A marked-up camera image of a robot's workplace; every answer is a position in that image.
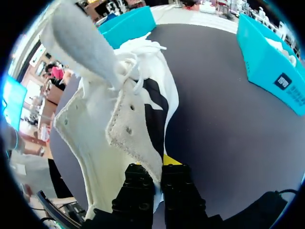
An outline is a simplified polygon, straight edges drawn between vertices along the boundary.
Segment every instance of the teal plastic bin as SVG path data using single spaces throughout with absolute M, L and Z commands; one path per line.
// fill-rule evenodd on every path
M 304 115 L 305 69 L 293 50 L 269 28 L 246 15 L 240 15 L 236 37 L 248 80 L 275 95 L 298 115 Z M 289 55 L 295 56 L 296 67 L 265 38 L 281 42 Z
M 98 30 L 114 49 L 118 49 L 124 42 L 142 37 L 155 27 L 150 7 L 145 6 L 103 23 Z

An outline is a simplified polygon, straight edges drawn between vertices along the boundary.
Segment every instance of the shoelace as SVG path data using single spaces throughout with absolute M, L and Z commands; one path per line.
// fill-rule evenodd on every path
M 120 81 L 123 83 L 128 78 L 138 81 L 133 88 L 134 94 L 140 92 L 144 80 L 149 78 L 149 57 L 155 56 L 161 49 L 166 50 L 158 42 L 146 40 L 146 37 L 147 35 L 124 43 L 116 54 L 121 71 L 123 68 L 123 73 L 117 73 Z

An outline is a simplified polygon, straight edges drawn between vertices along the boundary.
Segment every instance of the robotic arm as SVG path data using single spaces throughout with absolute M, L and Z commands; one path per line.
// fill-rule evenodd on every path
M 113 212 L 95 209 L 95 217 L 87 219 L 82 225 L 60 212 L 46 199 L 43 192 L 38 193 L 38 198 L 49 214 L 65 228 L 151 229 L 155 194 L 152 181 L 141 165 L 130 164 L 125 171 L 125 182 L 117 198 L 112 201 Z M 287 204 L 280 196 L 282 192 L 266 192 L 248 208 L 229 219 L 222 220 L 220 215 L 208 217 L 205 200 L 201 198 L 192 180 L 188 165 L 163 166 L 161 188 L 167 229 L 267 229 Z

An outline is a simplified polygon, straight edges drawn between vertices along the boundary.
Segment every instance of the shoe upper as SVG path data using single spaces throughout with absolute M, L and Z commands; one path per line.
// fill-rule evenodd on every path
M 146 37 L 113 51 L 91 21 L 63 3 L 41 35 L 46 50 L 81 76 L 54 127 L 77 157 L 93 209 L 112 212 L 129 164 L 140 163 L 161 199 L 167 124 L 178 106 L 173 76 L 157 42 Z

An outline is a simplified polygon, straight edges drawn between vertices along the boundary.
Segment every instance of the gray table surface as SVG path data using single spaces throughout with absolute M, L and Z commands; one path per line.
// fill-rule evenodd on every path
M 167 128 L 168 154 L 188 163 L 208 215 L 228 218 L 266 191 L 297 189 L 305 169 L 305 120 L 247 80 L 236 37 L 195 25 L 159 25 L 150 39 L 167 47 L 179 107 Z M 78 86 L 72 79 L 57 112 Z M 87 200 L 81 168 L 57 132 L 55 163 L 79 203 Z M 164 206 L 154 228 L 165 228 Z

